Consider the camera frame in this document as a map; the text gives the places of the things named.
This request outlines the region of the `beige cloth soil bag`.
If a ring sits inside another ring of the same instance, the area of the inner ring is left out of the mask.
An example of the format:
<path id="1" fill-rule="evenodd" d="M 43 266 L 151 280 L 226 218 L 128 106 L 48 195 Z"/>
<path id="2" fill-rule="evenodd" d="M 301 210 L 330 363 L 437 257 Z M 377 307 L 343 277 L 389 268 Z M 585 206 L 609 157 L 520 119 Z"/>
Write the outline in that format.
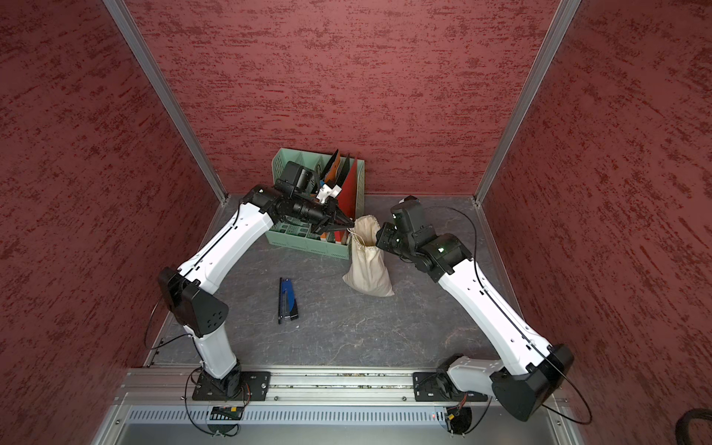
<path id="1" fill-rule="evenodd" d="M 372 297 L 395 295 L 385 265 L 384 252 L 376 246 L 376 233 L 380 229 L 378 219 L 365 215 L 355 221 L 350 229 L 350 270 L 343 281 L 359 293 Z"/>

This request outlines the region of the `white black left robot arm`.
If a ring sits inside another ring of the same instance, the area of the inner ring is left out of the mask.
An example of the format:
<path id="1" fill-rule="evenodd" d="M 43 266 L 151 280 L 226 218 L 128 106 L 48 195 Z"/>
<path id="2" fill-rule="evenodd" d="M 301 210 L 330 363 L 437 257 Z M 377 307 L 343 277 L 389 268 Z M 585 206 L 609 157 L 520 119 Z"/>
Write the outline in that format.
<path id="1" fill-rule="evenodd" d="M 321 235 L 354 227 L 333 197 L 320 202 L 286 187 L 258 185 L 242 198 L 234 216 L 192 258 L 159 273 L 165 304 L 192 337 L 202 368 L 218 381 L 238 370 L 226 335 L 228 306 L 215 293 L 248 249 L 275 224 L 291 218 L 311 225 Z"/>

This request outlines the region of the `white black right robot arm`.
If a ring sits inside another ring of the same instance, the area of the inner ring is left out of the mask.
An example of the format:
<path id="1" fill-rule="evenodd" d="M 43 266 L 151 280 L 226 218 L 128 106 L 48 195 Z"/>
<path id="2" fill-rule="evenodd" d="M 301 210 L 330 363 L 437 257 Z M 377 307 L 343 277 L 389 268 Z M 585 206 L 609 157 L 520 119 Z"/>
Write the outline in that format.
<path id="1" fill-rule="evenodd" d="M 463 392 L 493 396 L 519 421 L 527 421 L 558 389 L 574 363 L 564 344 L 553 345 L 531 328 L 482 273 L 474 255 L 452 234 L 400 230 L 387 222 L 376 246 L 428 274 L 467 311 L 497 351 L 495 361 L 461 357 L 447 375 Z"/>

